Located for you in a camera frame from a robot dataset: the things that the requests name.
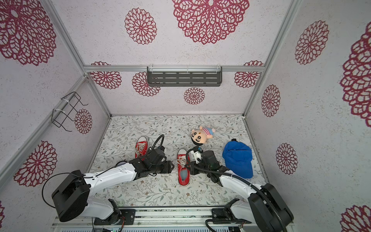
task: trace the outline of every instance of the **red canvas shoe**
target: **red canvas shoe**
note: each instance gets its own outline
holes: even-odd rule
[[[177,154],[177,163],[178,163],[178,181],[182,186],[186,186],[189,183],[189,170],[184,166],[187,164],[186,161],[187,150],[184,148],[179,149]]]
[[[135,157],[138,158],[140,156],[144,156],[147,154],[148,150],[148,139],[145,136],[141,136],[137,144],[135,145]]]

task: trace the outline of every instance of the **red flower pattern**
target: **red flower pattern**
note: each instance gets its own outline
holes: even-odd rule
[[[94,62],[92,65],[109,65],[106,62]],[[101,87],[106,89],[115,89],[121,85],[121,76],[119,72],[91,72],[91,77]]]
[[[0,1],[0,50],[21,64],[47,63],[53,56],[56,34],[37,0]]]
[[[287,143],[283,143],[277,148],[276,161],[279,169],[289,175],[294,173],[298,167],[298,157],[295,150]]]
[[[57,153],[55,153],[53,145],[48,141],[41,141],[13,179],[19,185],[35,187],[53,174],[56,163]]]
[[[351,47],[349,59],[343,64],[343,100],[349,102],[351,113],[365,119],[371,127],[371,22],[361,39]]]
[[[0,229],[1,229],[1,223],[3,222],[3,219],[5,218],[4,209],[5,208],[1,205],[1,201],[0,201]]]
[[[371,209],[364,206],[353,205],[341,214],[341,232],[370,232]]]
[[[314,61],[326,46],[328,25],[324,21],[316,21],[301,34],[295,48],[295,58],[301,65]]]
[[[186,37],[202,44],[225,39],[242,22],[248,0],[173,0],[174,16]]]
[[[86,109],[80,109],[75,116],[75,127],[81,134],[87,134],[92,128],[92,116]]]
[[[131,82],[135,91],[147,97],[158,94],[161,89],[160,87],[151,87],[148,85],[146,72],[136,73]]]
[[[265,116],[272,117],[277,113],[280,100],[280,92],[277,86],[270,85],[265,89],[262,97],[262,109]]]
[[[247,66],[262,66],[264,65],[261,61],[250,61],[245,63]],[[260,73],[258,72],[237,72],[234,75],[234,82],[236,85],[242,88],[248,88],[255,85]]]
[[[132,9],[125,18],[126,32],[138,44],[149,44],[157,35],[156,23],[143,9]]]
[[[197,105],[205,99],[205,92],[200,88],[189,88],[184,92],[184,100],[191,104]]]

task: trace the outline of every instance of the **floral floor mat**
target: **floral floor mat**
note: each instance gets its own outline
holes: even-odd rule
[[[180,148],[190,149],[195,145],[190,132],[199,126],[215,128],[214,138],[202,145],[204,151],[213,150],[217,160],[222,158],[224,146],[231,139],[243,142],[249,147],[250,139],[240,115],[187,115],[187,116],[116,116],[103,138],[101,147],[91,167],[91,172],[103,171],[120,160],[134,159],[137,139],[145,135],[152,146],[160,134],[165,135],[163,146],[167,160],[175,168],[170,174],[148,176],[129,183],[114,185],[95,193],[94,197],[113,199],[121,206],[178,206],[178,205],[224,205],[238,195],[213,183],[205,174],[191,176],[187,186],[178,183],[177,152]],[[250,181],[265,184],[263,173],[253,151],[253,174]]]

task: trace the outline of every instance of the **stuffed toy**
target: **stuffed toy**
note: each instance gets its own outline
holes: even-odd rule
[[[192,142],[197,145],[201,146],[202,144],[206,143],[208,138],[212,138],[215,132],[215,129],[211,129],[211,126],[201,127],[198,130],[192,130],[191,132],[191,139]]]

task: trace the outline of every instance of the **shoelace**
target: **shoelace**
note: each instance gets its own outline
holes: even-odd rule
[[[136,150],[136,152],[141,152],[141,151],[143,151],[144,147],[145,147],[144,143],[139,143],[138,147],[135,147],[135,150]]]
[[[181,156],[177,159],[177,163],[184,167],[187,164],[186,156]]]

